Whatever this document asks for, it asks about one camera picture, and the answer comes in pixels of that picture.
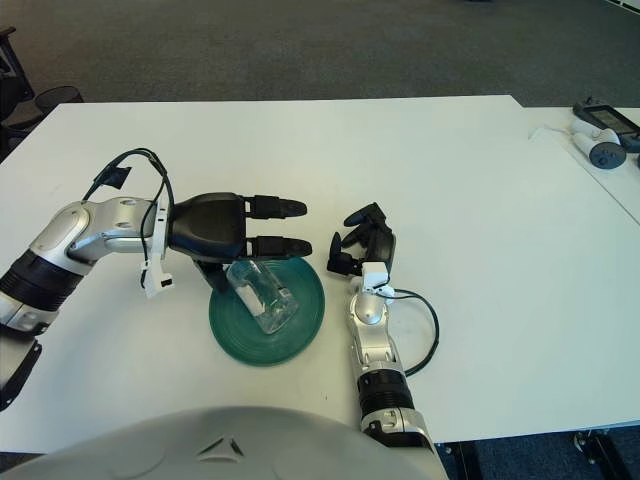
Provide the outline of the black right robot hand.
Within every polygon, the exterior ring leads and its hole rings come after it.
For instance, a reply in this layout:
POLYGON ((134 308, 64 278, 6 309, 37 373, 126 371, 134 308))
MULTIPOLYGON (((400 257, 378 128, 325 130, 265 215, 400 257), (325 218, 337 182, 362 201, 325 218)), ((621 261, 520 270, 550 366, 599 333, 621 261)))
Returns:
POLYGON ((386 215, 376 203, 370 203, 352 213, 343 221, 343 226, 351 231, 342 238, 335 232, 327 261, 327 270, 343 276, 362 276, 365 263, 382 262, 387 271, 392 268, 396 237, 386 224, 386 215), (359 244, 364 256, 355 258, 345 251, 359 244))

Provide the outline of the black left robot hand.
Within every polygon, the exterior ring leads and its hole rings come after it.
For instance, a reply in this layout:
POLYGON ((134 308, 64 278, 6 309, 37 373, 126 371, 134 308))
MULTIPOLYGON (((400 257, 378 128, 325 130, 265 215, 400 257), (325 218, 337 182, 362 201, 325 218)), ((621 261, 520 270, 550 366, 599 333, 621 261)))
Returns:
POLYGON ((304 203, 277 196, 206 193, 174 205, 168 246, 189 256, 212 290, 229 289, 225 267, 236 261, 288 260, 312 253, 310 242, 282 236, 247 234, 249 219, 268 220, 307 214, 304 203))

